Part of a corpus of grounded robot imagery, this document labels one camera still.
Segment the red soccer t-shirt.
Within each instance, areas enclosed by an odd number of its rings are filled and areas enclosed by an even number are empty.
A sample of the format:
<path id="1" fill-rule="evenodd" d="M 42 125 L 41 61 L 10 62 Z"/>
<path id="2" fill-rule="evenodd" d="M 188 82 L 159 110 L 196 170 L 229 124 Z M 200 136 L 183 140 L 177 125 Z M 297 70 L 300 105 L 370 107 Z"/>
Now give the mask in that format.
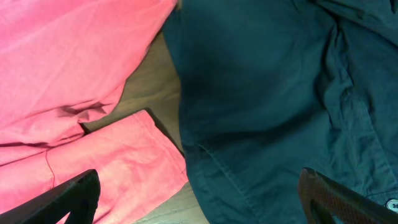
<path id="1" fill-rule="evenodd" d="M 95 223 L 133 223 L 187 183 L 181 153 L 148 112 L 82 128 L 116 107 L 175 4 L 1 2 L 2 212 L 95 169 Z"/>

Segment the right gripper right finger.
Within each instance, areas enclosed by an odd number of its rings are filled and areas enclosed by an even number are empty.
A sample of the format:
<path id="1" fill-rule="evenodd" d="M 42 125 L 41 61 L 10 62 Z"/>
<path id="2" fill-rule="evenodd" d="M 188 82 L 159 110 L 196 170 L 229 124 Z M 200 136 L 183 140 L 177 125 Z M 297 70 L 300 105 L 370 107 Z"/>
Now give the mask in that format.
<path id="1" fill-rule="evenodd" d="M 334 217 L 343 223 L 397 223 L 397 212 L 308 167 L 302 169 L 298 194 L 311 224 L 334 223 Z"/>

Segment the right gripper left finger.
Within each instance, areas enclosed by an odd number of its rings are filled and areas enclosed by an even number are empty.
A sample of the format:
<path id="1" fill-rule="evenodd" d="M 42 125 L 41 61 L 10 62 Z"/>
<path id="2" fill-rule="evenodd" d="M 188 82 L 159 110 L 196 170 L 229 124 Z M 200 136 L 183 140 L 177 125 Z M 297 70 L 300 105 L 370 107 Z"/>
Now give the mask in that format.
<path id="1" fill-rule="evenodd" d="M 3 224 L 92 224 L 101 187 L 98 173 L 87 170 L 32 200 L 1 214 Z"/>

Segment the navy blue shirt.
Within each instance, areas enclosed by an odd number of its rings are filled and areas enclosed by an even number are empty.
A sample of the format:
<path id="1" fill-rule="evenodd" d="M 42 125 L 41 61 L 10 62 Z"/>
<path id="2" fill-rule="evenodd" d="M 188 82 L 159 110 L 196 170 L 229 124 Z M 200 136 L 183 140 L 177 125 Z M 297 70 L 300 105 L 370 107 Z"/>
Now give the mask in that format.
<path id="1" fill-rule="evenodd" d="M 305 223 L 304 167 L 397 210 L 397 2 L 189 0 L 164 37 L 210 223 Z"/>

